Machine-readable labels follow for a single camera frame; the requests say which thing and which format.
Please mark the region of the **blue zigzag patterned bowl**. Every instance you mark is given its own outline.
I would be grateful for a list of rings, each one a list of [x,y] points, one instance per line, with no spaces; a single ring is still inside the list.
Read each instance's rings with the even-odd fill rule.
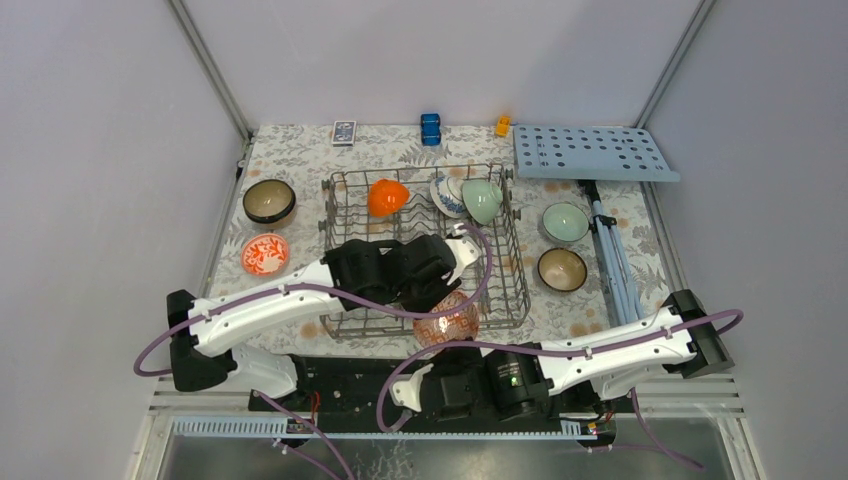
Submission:
[[[413,336],[422,347],[449,341],[474,340],[479,330],[480,314],[475,304],[450,316],[415,319],[413,322]]]

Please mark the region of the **grey wire dish rack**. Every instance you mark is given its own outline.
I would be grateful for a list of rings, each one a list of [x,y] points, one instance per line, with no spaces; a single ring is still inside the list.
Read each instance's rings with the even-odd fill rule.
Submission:
[[[319,223],[332,265],[340,268],[339,287],[350,285],[357,268],[365,284],[354,293],[373,302],[385,300],[402,312],[425,312],[453,293],[474,300],[482,330],[521,326],[530,310],[528,282],[520,262],[516,220],[511,206],[511,168],[500,164],[386,168],[336,172],[323,181],[326,218]],[[458,223],[473,223],[470,214],[451,218],[433,200],[438,179],[481,180],[501,194],[493,219],[476,223],[488,240],[459,233]],[[378,218],[367,200],[380,180],[404,186],[409,197],[395,213]]]

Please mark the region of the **orange bowl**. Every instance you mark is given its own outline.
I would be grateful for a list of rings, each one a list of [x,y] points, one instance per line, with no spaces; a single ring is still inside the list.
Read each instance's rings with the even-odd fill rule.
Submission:
[[[410,192],[401,182],[379,179],[369,187],[368,213],[372,217],[387,217],[398,212],[409,198]]]

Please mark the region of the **pale green bowl back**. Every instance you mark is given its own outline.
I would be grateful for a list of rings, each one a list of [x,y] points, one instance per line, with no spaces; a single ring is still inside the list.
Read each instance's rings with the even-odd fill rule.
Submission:
[[[462,201],[469,215],[480,225],[490,224],[503,202],[499,186],[484,179],[466,180],[462,185]]]

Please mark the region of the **pale green bowl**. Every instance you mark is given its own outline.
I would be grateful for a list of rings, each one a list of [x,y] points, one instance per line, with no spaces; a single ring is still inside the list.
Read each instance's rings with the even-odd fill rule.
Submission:
[[[462,201],[469,215],[480,225],[490,224],[503,202],[499,186],[484,179],[466,180],[462,185]]]
[[[548,206],[542,214],[542,228],[546,236],[556,242],[571,243],[581,240],[589,232],[588,216],[577,206],[560,202]]]

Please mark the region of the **red and white bowl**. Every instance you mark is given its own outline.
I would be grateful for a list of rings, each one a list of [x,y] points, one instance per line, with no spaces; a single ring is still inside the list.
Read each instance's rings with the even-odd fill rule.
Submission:
[[[279,273],[289,258],[287,240],[275,233],[265,233],[255,236],[243,246],[240,264],[248,274],[264,277]]]

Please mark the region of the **dark brown patterned bowl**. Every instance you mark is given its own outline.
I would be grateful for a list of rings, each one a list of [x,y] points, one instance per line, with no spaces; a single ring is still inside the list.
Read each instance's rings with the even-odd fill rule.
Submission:
[[[580,289],[588,278],[586,262],[565,248],[552,248],[538,259],[537,274],[550,289],[570,293]]]

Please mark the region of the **pale green bowl front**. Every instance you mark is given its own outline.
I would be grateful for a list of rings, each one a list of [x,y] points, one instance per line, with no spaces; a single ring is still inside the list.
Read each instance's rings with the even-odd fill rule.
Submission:
[[[548,206],[542,214],[542,228],[546,236],[556,242],[571,243],[581,240],[589,232],[588,216],[577,206],[560,202]]]

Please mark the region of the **brown glazed bowl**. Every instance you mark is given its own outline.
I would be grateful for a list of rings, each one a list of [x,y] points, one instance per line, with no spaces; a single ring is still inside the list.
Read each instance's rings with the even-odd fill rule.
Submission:
[[[253,223],[267,229],[279,229],[294,220],[297,196],[285,181],[268,179],[252,185],[245,192],[242,206]]]

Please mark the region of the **blue floral white bowl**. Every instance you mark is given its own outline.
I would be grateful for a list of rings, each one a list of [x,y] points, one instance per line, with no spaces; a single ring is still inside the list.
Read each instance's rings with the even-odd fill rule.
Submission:
[[[464,181],[452,176],[438,176],[430,182],[430,196],[436,208],[449,218],[462,218],[467,208],[462,197]]]

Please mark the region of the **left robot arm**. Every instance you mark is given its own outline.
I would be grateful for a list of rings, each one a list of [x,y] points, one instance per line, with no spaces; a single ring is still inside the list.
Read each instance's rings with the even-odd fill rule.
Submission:
[[[171,375],[180,392],[198,392],[244,376],[252,364],[237,347],[285,323],[368,308],[414,320],[462,283],[491,248],[483,240],[426,234],[409,242],[349,240],[307,266],[230,296],[168,297]]]

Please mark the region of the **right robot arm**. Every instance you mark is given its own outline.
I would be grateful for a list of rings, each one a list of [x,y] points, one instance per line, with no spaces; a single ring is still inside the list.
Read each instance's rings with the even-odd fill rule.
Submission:
[[[704,350],[726,331],[714,329],[713,322],[728,318],[733,328],[743,316],[738,309],[706,315],[694,294],[683,290],[649,317],[578,339],[524,345],[453,341],[427,351],[472,355],[470,367],[458,374],[459,399],[449,407],[453,419],[577,422],[599,415],[611,400],[668,369],[690,378],[730,367],[729,357],[712,361]]]

